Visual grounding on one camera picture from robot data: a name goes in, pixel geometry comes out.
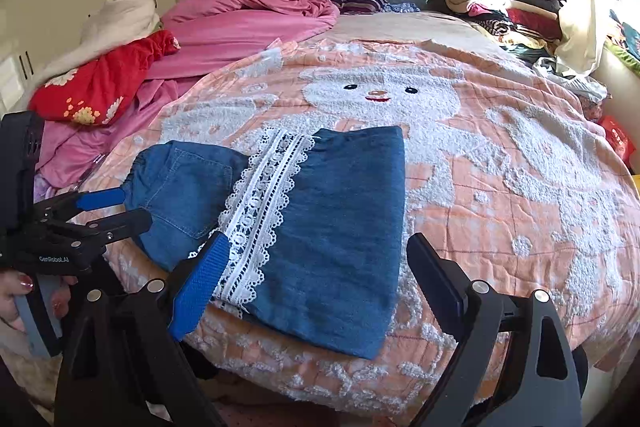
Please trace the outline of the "orange white bear blanket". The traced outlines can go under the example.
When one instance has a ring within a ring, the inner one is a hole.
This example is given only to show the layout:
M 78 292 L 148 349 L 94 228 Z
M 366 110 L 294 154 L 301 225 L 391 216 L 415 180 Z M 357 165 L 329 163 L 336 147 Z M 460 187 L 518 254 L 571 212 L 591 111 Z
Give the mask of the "orange white bear blanket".
M 615 367 L 639 329 L 638 192 L 577 98 L 506 52 L 385 38 L 275 42 L 198 80 L 122 140 L 86 189 L 123 186 L 142 150 L 171 141 L 250 156 L 272 128 L 377 127 L 404 139 L 405 214 L 396 305 L 376 357 L 315 346 L 210 295 L 188 343 L 280 395 L 405 425 L 456 347 L 408 267 L 408 239 L 421 233 L 499 293 L 547 291 L 570 347 Z M 171 271 L 139 239 L 107 249 L 126 291 Z

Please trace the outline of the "stack of folded clothes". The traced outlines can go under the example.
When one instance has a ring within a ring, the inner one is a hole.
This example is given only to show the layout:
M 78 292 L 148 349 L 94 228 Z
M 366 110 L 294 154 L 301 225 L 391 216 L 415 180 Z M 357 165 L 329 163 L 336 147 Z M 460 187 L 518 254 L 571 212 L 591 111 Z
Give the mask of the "stack of folded clothes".
M 552 55 L 563 39 L 566 0 L 426 0 L 427 9 L 459 17 L 512 53 Z

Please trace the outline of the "cream white fleece blanket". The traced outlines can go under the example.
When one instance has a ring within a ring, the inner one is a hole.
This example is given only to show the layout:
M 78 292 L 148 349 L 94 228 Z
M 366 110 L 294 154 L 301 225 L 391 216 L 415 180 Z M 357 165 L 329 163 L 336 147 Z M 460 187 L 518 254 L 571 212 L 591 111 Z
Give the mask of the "cream white fleece blanket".
M 66 74 L 119 46 L 145 38 L 157 30 L 160 17 L 154 0 L 105 0 L 102 8 L 82 26 L 80 40 L 70 51 L 55 57 L 35 78 L 25 93 L 11 107 L 11 112 L 25 110 L 36 89 L 46 81 Z

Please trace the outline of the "yellow box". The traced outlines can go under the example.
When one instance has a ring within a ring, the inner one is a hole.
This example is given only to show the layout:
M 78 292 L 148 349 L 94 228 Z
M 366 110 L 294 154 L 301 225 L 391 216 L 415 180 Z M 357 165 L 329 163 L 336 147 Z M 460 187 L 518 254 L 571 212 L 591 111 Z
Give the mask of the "yellow box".
M 640 194 L 640 176 L 638 174 L 633 174 L 631 176 L 632 182 L 634 182 L 634 187 L 636 188 L 638 194 Z

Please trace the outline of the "pink quilt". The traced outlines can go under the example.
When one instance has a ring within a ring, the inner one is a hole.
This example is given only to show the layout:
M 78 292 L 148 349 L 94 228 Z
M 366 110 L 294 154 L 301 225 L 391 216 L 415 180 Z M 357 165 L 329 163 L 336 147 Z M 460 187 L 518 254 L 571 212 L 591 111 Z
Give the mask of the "pink quilt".
M 338 9 L 330 0 L 182 0 L 159 17 L 156 31 L 170 31 L 180 50 L 153 63 L 122 116 L 96 127 L 44 120 L 37 165 L 44 185 L 63 188 L 77 182 L 202 77 L 276 41 L 323 34 L 335 25 Z

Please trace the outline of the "striped purple pillow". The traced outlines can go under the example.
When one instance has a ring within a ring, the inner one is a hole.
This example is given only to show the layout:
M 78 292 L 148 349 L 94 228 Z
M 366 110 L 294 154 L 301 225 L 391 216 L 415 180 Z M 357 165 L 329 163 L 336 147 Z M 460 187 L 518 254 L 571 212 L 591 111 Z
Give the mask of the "striped purple pillow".
M 330 0 L 342 15 L 378 13 L 417 13 L 421 9 L 412 2 L 390 3 L 387 0 Z

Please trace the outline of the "blue denim pants lace trim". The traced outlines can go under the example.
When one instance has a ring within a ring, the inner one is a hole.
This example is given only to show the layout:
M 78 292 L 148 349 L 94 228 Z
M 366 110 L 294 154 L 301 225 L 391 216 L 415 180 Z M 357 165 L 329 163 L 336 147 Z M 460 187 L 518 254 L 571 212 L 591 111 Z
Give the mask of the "blue denim pants lace trim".
M 139 246 L 172 270 L 220 232 L 229 260 L 210 298 L 315 346 L 373 359 L 396 305 L 405 214 L 397 127 L 268 129 L 253 155 L 171 141 L 122 186 L 151 213 Z

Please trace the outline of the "red floral cloth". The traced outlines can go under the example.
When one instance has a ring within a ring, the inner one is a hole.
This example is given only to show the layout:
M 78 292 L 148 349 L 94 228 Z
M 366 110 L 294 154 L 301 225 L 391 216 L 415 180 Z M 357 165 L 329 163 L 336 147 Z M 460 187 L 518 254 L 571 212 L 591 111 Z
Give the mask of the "red floral cloth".
M 153 63 L 179 50 L 170 31 L 155 31 L 46 81 L 28 109 L 45 120 L 108 126 L 134 101 Z

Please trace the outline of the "green edged windowsill cloth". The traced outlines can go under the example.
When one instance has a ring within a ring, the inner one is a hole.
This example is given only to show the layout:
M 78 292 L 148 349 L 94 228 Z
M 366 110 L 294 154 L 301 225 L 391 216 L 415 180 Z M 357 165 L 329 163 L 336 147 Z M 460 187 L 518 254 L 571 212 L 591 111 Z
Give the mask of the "green edged windowsill cloth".
M 639 76 L 639 33 L 627 23 L 623 23 L 611 10 L 606 22 L 605 47 L 634 75 Z

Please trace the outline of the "red plastic bag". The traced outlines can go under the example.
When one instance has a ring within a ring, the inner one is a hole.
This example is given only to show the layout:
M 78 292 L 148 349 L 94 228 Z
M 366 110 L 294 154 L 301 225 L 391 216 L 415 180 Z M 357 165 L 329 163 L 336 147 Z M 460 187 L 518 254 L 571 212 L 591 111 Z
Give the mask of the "red plastic bag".
M 634 167 L 634 155 L 639 150 L 631 140 L 631 136 L 624 130 L 623 126 L 612 116 L 602 116 L 598 124 L 604 129 L 605 139 L 611 145 L 615 154 L 623 161 L 632 174 L 637 174 L 639 169 Z

